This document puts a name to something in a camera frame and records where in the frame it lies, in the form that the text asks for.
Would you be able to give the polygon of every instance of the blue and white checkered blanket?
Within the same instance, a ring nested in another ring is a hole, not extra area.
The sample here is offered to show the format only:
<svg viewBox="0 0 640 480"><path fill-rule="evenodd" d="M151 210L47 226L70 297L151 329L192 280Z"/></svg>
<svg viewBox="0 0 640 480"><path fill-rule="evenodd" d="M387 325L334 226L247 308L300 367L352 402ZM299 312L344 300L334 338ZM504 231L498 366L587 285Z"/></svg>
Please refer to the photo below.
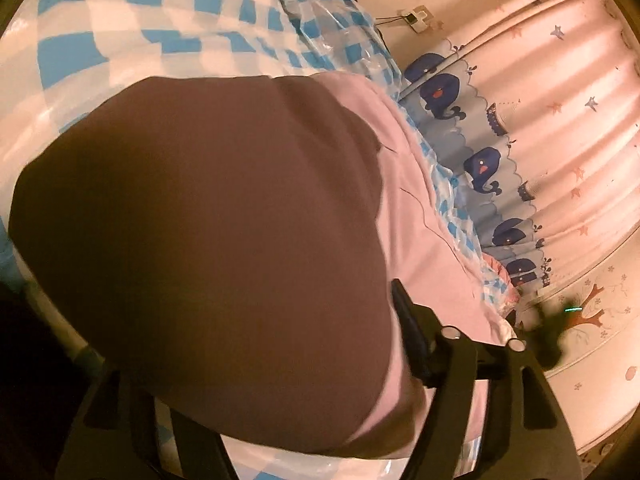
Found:
<svg viewBox="0 0 640 480"><path fill-rule="evenodd" d="M276 77L326 70L365 75L393 99L406 83L372 18L353 0L25 0L0 40L0 281L17 289L28 279L17 269L4 228L22 168L109 97L149 76ZM484 264L471 220L453 207L455 179L415 132L433 168L436 210L458 249L480 261L485 301L499 308L506 284ZM91 355L82 338L62 326L60 314L45 317L59 324L56 333L72 334L62 338L76 341L78 348L68 349L71 355ZM171 436L165 430L159 422L170 456ZM291 465L318 458L232 448L241 480L337 480L340 472L361 476L356 470L397 478L404 463L331 460L287 469L283 460ZM252 464L242 460L258 455ZM309 467L313 474L296 473Z"/></svg>

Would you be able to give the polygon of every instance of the star print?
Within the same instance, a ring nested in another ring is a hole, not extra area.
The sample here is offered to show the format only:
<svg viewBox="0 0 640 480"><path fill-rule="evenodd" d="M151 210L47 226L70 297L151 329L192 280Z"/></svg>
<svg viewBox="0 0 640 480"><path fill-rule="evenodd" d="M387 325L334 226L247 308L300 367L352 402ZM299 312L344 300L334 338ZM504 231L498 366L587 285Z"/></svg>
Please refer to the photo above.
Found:
<svg viewBox="0 0 640 480"><path fill-rule="evenodd" d="M596 98L590 97L589 102L585 104L585 106L588 106L589 108L591 108L591 110L593 110L594 112L597 112L596 106L598 106L598 103L596 102Z"/></svg>
<svg viewBox="0 0 640 480"><path fill-rule="evenodd" d="M553 102L553 104L547 105L547 108L550 108L554 115L562 113L562 105L560 103Z"/></svg>
<svg viewBox="0 0 640 480"><path fill-rule="evenodd" d="M575 168L575 170L573 170L573 173L575 173L576 182L584 180L584 170L582 168Z"/></svg>
<svg viewBox="0 0 640 480"><path fill-rule="evenodd" d="M562 31L562 27L558 27L556 25L556 30L554 30L551 33L552 36L555 36L556 38L558 38L558 40L563 40L564 41L564 32Z"/></svg>

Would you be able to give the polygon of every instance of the electrical outlet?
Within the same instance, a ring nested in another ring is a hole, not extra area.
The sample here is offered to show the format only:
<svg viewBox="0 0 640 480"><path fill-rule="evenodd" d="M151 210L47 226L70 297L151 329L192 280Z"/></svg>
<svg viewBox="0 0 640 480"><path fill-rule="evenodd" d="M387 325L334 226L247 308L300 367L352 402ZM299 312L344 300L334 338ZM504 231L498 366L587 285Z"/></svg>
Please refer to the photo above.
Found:
<svg viewBox="0 0 640 480"><path fill-rule="evenodd" d="M401 16L404 16L404 20L418 34L425 30L430 30L431 22L434 19L433 14L431 14L425 6L418 6L411 10L402 10Z"/></svg>

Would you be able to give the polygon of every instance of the metal bolt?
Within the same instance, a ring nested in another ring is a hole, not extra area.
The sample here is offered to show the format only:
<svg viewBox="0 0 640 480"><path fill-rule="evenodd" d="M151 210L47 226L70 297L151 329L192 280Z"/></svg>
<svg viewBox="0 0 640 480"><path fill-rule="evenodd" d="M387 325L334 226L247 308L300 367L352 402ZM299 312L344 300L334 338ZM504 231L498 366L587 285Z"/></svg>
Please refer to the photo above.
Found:
<svg viewBox="0 0 640 480"><path fill-rule="evenodd" d="M440 333L446 339L460 339L460 330L454 326L446 326Z"/></svg>
<svg viewBox="0 0 640 480"><path fill-rule="evenodd" d="M514 352L524 352L527 347L527 344L522 339L509 339L507 345Z"/></svg>

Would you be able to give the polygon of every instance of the pink curtain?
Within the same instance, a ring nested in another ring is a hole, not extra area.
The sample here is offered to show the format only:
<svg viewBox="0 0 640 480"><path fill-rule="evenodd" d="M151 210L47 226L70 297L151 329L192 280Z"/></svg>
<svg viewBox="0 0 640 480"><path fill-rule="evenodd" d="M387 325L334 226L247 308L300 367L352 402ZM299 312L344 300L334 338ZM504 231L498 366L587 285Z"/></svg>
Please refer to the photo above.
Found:
<svg viewBox="0 0 640 480"><path fill-rule="evenodd" d="M466 185L464 207L483 250L523 292L548 296L639 224L640 48L610 0L498 7L494 25L481 16L410 65L407 77L420 79L403 103ZM438 108L447 88L434 81L443 74L460 90ZM481 161L492 175L479 187L463 163L489 152L499 165ZM510 228L522 236L509 239ZM520 262L531 262L535 281L519 281Z"/></svg>

